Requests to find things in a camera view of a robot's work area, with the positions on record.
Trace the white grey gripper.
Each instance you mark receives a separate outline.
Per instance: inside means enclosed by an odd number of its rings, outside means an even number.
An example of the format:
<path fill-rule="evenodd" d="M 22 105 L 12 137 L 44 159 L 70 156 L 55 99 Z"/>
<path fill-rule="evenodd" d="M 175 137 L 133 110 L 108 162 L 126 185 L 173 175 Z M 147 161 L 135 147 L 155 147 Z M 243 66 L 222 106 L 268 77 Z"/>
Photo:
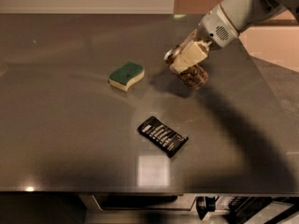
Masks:
<path fill-rule="evenodd" d="M 238 37 L 239 32 L 224 9 L 217 5 L 200 20 L 197 30 L 193 30 L 179 45 L 180 53 L 169 69 L 181 74 L 206 59 L 209 49 L 223 49 Z"/>

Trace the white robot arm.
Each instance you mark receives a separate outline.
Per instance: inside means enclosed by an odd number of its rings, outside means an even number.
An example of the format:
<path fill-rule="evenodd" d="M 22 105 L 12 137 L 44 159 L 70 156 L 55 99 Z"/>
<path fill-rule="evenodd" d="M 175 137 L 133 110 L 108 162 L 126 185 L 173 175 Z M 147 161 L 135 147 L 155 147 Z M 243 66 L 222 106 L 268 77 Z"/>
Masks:
<path fill-rule="evenodd" d="M 177 75 L 203 61 L 213 49 L 223 49 L 257 21 L 288 9 L 298 18 L 299 0 L 223 0 L 198 23 L 197 28 L 164 60 Z"/>

